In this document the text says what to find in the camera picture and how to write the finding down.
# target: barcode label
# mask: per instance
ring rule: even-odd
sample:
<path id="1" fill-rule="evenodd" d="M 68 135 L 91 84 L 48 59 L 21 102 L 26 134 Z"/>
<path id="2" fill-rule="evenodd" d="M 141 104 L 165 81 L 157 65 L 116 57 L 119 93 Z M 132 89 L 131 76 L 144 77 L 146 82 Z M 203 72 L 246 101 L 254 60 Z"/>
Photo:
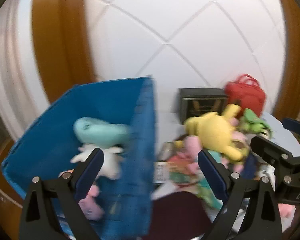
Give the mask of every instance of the barcode label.
<path id="1" fill-rule="evenodd" d="M 161 184 L 169 180 L 169 169 L 166 162 L 154 163 L 154 183 Z"/>

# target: yellow plush toy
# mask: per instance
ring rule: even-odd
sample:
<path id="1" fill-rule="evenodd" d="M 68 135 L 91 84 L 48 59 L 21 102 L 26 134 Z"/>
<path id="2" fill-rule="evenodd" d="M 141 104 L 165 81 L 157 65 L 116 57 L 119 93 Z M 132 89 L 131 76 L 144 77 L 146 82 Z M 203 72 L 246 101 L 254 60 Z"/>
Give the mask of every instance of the yellow plush toy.
<path id="1" fill-rule="evenodd" d="M 230 124 L 240 110 L 240 106 L 230 104 L 221 115 L 209 112 L 200 117 L 191 117 L 185 122 L 186 130 L 189 135 L 199 136 L 204 148 L 220 152 L 233 161 L 240 161 L 242 153 L 231 146 L 235 127 Z"/>

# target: white tiled wall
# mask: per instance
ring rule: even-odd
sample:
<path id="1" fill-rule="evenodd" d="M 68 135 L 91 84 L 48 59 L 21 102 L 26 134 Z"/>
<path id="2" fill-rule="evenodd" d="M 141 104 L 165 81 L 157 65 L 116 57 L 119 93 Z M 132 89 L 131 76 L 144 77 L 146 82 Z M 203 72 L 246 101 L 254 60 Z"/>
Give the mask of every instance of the white tiled wall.
<path id="1" fill-rule="evenodd" d="M 159 113 L 178 88 L 223 87 L 254 76 L 271 112 L 285 59 L 279 0 L 85 0 L 90 47 L 102 80 L 151 74 Z"/>

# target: green plush frog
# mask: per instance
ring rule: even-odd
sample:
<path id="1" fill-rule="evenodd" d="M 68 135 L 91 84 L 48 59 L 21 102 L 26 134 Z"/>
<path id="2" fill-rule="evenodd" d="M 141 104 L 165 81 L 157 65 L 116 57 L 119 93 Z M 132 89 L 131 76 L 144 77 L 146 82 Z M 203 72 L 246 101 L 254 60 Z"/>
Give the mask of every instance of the green plush frog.
<path id="1" fill-rule="evenodd" d="M 245 134 L 258 134 L 266 139 L 270 139 L 272 136 L 270 125 L 257 117 L 257 115 L 249 108 L 246 108 L 243 112 L 243 116 L 240 117 L 237 130 Z"/>

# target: black box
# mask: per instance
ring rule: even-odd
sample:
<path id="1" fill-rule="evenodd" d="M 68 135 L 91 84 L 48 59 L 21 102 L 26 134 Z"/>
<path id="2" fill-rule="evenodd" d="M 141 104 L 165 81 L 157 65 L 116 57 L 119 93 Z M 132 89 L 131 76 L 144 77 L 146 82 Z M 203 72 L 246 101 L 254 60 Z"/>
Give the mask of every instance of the black box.
<path id="1" fill-rule="evenodd" d="M 222 113 L 228 96 L 222 88 L 181 88 L 179 117 L 181 123 L 207 112 Z"/>

